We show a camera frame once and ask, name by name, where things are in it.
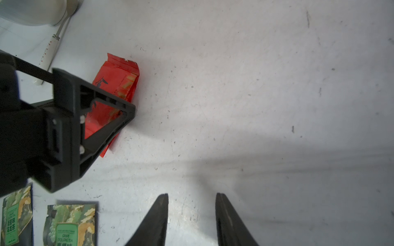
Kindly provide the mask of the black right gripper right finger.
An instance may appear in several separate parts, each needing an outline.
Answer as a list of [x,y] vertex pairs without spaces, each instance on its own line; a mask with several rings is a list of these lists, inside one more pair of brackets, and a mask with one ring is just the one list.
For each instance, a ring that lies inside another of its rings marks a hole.
[[215,217],[220,246],[258,246],[228,197],[223,193],[216,194]]

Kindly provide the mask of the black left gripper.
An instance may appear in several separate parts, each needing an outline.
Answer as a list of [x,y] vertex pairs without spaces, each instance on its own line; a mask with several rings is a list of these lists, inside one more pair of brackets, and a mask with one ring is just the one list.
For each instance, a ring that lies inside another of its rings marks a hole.
[[[53,85],[53,99],[21,100],[17,72]],[[88,133],[99,106],[119,116]],[[1,196],[34,178],[50,192],[79,180],[105,147],[135,117],[132,103],[64,70],[45,71],[1,51]]]

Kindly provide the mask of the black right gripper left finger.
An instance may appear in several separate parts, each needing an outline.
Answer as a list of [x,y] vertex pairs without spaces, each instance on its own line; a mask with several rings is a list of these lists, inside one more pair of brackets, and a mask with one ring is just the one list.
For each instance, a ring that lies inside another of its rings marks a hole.
[[168,194],[159,195],[126,246],[164,246],[168,204]]

